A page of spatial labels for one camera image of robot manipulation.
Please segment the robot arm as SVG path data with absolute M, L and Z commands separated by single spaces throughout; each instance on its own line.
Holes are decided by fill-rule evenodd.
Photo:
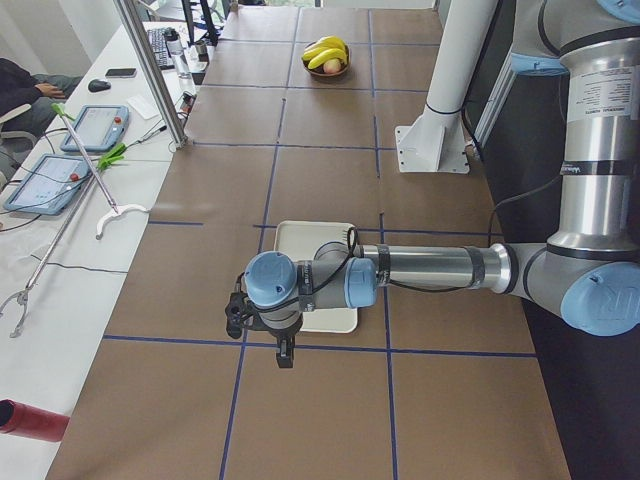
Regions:
M 596 336 L 637 326 L 639 248 L 627 218 L 639 167 L 639 5 L 521 1 L 514 47 L 515 58 L 570 77 L 557 231 L 543 243 L 439 248 L 362 245 L 349 229 L 310 260 L 267 251 L 236 280 L 229 336 L 270 333 L 277 364 L 289 368 L 305 313 L 371 306 L 388 285 L 512 294 Z

